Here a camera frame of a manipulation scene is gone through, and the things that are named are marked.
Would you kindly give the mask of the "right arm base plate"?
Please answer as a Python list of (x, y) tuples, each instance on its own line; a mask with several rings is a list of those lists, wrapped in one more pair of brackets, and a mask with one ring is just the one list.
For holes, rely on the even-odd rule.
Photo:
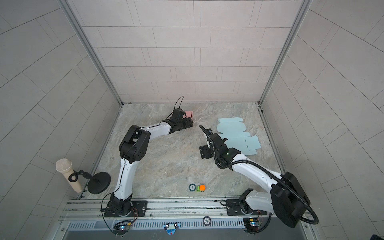
[(227, 199), (220, 200), (220, 204), (227, 210), (228, 216), (267, 216), (268, 212), (262, 210), (252, 210), (246, 207), (239, 200)]

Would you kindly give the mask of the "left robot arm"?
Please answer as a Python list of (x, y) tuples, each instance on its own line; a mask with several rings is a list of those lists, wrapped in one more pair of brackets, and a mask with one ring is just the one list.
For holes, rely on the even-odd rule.
[(105, 217), (126, 217), (135, 213), (132, 204), (134, 176), (150, 140), (190, 128), (193, 124), (191, 117), (183, 116), (146, 127), (132, 125), (129, 128), (119, 146), (121, 168), (116, 189), (111, 193), (107, 207), (101, 209)]

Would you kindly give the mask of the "light blue paper box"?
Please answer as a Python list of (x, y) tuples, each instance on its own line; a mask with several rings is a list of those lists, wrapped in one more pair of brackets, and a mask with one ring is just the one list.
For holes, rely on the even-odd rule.
[(221, 118), (218, 122), (217, 131), (222, 139), (227, 138), (225, 143), (228, 148), (235, 148), (246, 156), (257, 154), (261, 148), (259, 138), (247, 132), (242, 118)]

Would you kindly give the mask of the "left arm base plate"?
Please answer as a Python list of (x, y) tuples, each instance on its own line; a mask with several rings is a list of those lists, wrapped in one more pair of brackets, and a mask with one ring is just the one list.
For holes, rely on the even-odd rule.
[(125, 217), (144, 217), (148, 206), (147, 201), (128, 201), (124, 203), (108, 202), (104, 209), (104, 217), (125, 218)]

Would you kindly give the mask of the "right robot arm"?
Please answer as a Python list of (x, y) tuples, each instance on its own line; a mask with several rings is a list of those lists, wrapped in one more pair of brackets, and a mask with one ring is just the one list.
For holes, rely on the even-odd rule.
[(264, 189), (258, 193), (247, 189), (240, 197), (238, 205), (242, 214), (252, 215), (254, 212), (267, 212), (275, 215), (290, 228), (299, 221), (317, 225), (319, 217), (311, 207), (311, 202), (295, 175), (290, 172), (280, 174), (251, 161), (246, 155), (226, 145), (226, 138), (212, 133), (211, 129), (201, 127), (207, 144), (201, 146), (203, 159), (213, 158), (219, 169), (230, 169), (251, 179)]

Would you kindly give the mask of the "pink paper box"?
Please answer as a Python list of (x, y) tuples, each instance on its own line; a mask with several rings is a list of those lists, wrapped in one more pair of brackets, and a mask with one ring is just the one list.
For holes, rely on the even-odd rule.
[(185, 111), (184, 118), (193, 118), (193, 111)]

